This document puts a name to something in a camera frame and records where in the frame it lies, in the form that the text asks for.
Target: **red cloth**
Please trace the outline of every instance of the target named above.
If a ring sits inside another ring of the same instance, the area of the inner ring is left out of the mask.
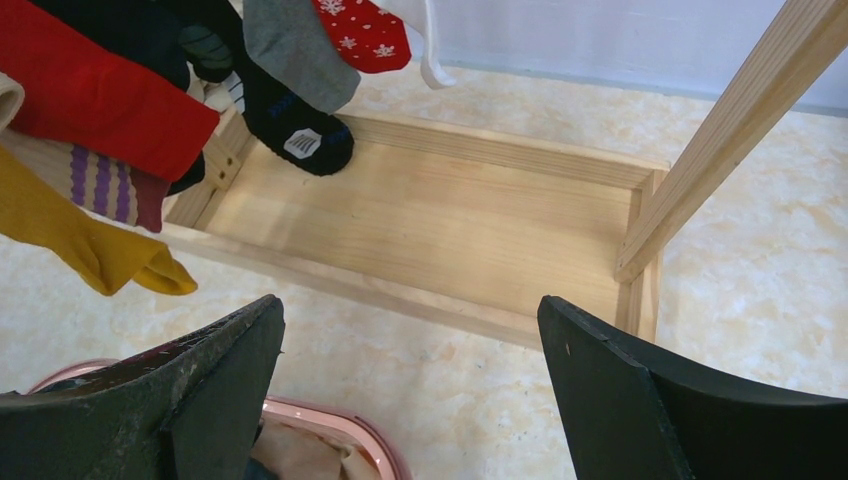
[[[339,55],[365,73],[400,70],[412,53],[403,21],[368,0],[312,0]]]
[[[0,0],[0,71],[24,87],[11,128],[78,143],[173,182],[218,114],[27,0]]]

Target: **sock label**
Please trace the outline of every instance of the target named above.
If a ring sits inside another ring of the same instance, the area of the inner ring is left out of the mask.
[[[304,158],[311,157],[315,150],[318,150],[318,147],[321,146],[321,135],[312,130],[311,128],[306,128],[303,130],[298,130],[286,140],[286,144],[283,148],[297,157],[299,160],[303,160]]]

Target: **purple stripe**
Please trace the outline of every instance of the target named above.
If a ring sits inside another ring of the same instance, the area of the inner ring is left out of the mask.
[[[85,205],[85,171],[88,169],[88,150],[74,145],[71,149],[71,201]]]
[[[97,155],[97,183],[94,186],[94,213],[106,215],[109,207],[109,157]]]
[[[126,223],[130,218],[130,173],[129,168],[121,162],[118,165],[118,209],[115,220]]]

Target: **mustard yellow cloth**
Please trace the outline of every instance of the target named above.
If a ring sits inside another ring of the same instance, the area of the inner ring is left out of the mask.
[[[197,289],[167,245],[89,217],[2,147],[0,233],[52,250],[103,295],[131,279],[169,295]]]

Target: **pink container rim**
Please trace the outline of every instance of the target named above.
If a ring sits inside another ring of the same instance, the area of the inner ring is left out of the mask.
[[[117,362],[116,359],[97,358],[72,364],[48,375],[30,388],[27,394],[36,393],[61,380],[93,372]],[[283,423],[287,418],[295,419],[343,432],[353,437],[368,454],[372,464],[377,467],[381,480],[412,479],[412,472],[397,447],[374,423],[355,412],[268,395],[262,405],[262,416]]]

